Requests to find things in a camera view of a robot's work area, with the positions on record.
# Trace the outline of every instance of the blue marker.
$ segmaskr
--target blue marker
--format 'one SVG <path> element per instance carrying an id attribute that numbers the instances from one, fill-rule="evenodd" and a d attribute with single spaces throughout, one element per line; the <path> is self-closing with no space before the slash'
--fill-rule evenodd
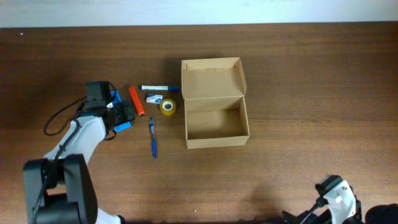
<path id="1" fill-rule="evenodd" d="M 156 159 L 155 124 L 153 118 L 150 118 L 149 120 L 149 131 L 152 138 L 152 155 L 154 156 L 154 159 Z"/>
<path id="2" fill-rule="evenodd" d="M 168 91 L 179 91 L 179 86 L 139 86 L 140 90 L 168 90 Z"/>

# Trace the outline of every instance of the red object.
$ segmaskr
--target red object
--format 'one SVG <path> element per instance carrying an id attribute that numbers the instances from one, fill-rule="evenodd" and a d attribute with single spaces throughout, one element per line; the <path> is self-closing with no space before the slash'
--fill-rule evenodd
<path id="1" fill-rule="evenodd" d="M 134 103 L 134 106 L 136 107 L 138 115 L 143 116 L 145 114 L 145 111 L 144 111 L 144 108 L 142 107 L 141 101 L 139 101 L 136 89 L 134 87 L 130 87 L 129 92 L 130 92 L 130 96 L 132 98 L 132 102 Z"/>

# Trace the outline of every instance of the open box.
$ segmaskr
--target open box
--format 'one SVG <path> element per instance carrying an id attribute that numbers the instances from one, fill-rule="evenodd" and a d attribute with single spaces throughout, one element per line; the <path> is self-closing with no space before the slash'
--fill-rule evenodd
<path id="1" fill-rule="evenodd" d="M 182 61 L 188 149 L 246 144 L 246 89 L 240 58 Z"/>

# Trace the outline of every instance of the tape roll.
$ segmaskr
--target tape roll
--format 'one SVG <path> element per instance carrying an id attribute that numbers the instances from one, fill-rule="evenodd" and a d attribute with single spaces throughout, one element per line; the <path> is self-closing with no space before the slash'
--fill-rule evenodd
<path id="1" fill-rule="evenodd" d="M 160 111 L 164 115 L 173 115 L 175 113 L 175 110 L 177 108 L 177 105 L 175 104 L 174 100 L 171 99 L 164 99 L 160 103 Z"/>

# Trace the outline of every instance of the white background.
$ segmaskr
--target white background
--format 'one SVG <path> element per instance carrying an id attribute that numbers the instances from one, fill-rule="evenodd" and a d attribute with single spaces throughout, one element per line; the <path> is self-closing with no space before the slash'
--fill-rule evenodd
<path id="1" fill-rule="evenodd" d="M 398 0 L 0 0 L 0 27 L 397 20 Z"/>

